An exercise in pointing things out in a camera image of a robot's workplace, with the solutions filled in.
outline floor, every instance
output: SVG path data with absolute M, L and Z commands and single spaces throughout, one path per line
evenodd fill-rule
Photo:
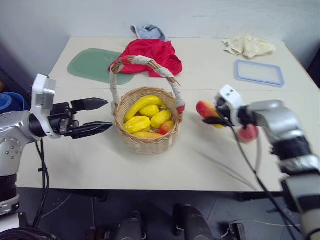
M 19 188 L 20 211 L 32 220 L 41 200 L 41 189 Z M 283 208 L 281 197 L 276 199 Z M 94 226 L 92 198 L 75 193 L 50 190 L 45 215 L 39 228 L 62 240 L 84 240 Z M 244 225 L 247 240 L 289 240 L 283 221 L 268 199 L 239 202 L 235 193 L 205 191 L 126 191 L 111 190 L 105 202 L 94 201 L 96 225 L 118 224 L 131 211 L 139 210 L 147 219 L 148 240 L 182 240 L 171 234 L 172 210 L 175 203 L 197 208 L 219 240 L 230 222 Z M 296 224 L 299 216 L 286 210 Z M 297 239 L 301 236 L 294 229 Z

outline wicker basket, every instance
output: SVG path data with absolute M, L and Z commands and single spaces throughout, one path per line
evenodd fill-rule
M 117 73 L 127 64 L 143 64 L 153 68 L 158 74 L 165 77 L 172 86 L 175 98 L 172 93 L 155 87 L 141 87 L 127 92 L 120 100 L 117 91 Z M 137 153 L 159 154 L 170 149 L 177 140 L 179 127 L 182 122 L 185 101 L 181 98 L 180 85 L 166 68 L 157 64 L 153 59 L 144 56 L 126 56 L 117 60 L 110 68 L 110 89 L 113 96 L 113 115 L 116 128 L 123 137 L 123 141 Z M 124 130 L 123 124 L 129 108 L 141 97 L 156 95 L 163 99 L 164 104 L 172 112 L 172 120 L 175 122 L 173 129 L 166 135 L 147 139 L 134 136 Z

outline white wall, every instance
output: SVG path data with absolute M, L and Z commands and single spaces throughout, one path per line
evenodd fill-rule
M 319 0 L 0 0 L 0 43 L 32 77 L 69 36 L 133 37 L 146 23 L 169 38 L 281 39 L 305 68 L 320 46 Z

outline beige towel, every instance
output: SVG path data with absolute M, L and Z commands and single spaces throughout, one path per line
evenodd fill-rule
M 243 55 L 248 59 L 252 59 L 255 56 L 272 54 L 276 51 L 275 45 L 260 38 L 252 37 L 250 34 L 222 42 L 226 45 L 226 49 L 224 49 L 226 52 L 233 55 Z

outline green cutting board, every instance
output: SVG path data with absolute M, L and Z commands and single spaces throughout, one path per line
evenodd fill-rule
M 121 55 L 120 52 L 89 48 L 80 52 L 68 65 L 68 73 L 85 79 L 109 83 L 108 67 Z M 136 74 L 117 74 L 117 85 L 130 82 Z

